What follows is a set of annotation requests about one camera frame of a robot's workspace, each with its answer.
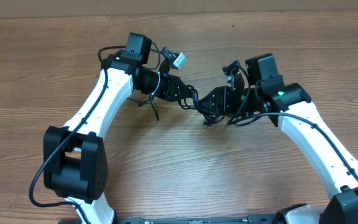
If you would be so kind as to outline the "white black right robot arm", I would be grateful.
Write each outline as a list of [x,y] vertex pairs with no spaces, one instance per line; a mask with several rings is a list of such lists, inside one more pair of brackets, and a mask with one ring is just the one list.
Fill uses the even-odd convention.
[[197,103],[213,118],[227,116],[230,125],[247,126],[268,117],[299,148],[323,183],[325,207],[292,205],[264,223],[358,223],[358,160],[320,116],[309,94],[297,83],[286,85],[273,54],[223,67],[228,86],[215,88]]

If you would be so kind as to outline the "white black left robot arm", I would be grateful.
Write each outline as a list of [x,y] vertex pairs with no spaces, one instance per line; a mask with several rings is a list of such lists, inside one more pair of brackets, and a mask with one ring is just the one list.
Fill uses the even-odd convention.
[[51,126],[44,134],[44,163],[36,176],[63,198],[62,205],[76,210],[77,223],[115,222],[104,194],[109,172],[104,138],[132,92],[148,95],[147,104],[155,97],[175,102],[193,96],[169,73],[182,68],[184,53],[158,49],[150,38],[136,33],[114,49],[116,53],[99,58],[99,80],[78,112],[61,128]]

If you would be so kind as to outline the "black cable silver plug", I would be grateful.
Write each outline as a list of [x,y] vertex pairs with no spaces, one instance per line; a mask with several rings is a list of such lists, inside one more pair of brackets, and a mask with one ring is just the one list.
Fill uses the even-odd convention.
[[224,118],[229,118],[229,121],[227,122],[228,125],[236,125],[237,122],[240,121],[241,118],[245,118],[246,116],[253,115],[254,112],[251,110],[250,103],[251,103],[251,91],[252,87],[248,86],[248,94],[246,94],[246,99],[243,101],[243,104],[241,105],[240,109],[237,111],[235,115],[219,115],[219,114],[204,114],[199,112],[199,110],[195,110],[199,112],[204,117],[204,125],[205,126],[211,126],[213,124],[220,123]]

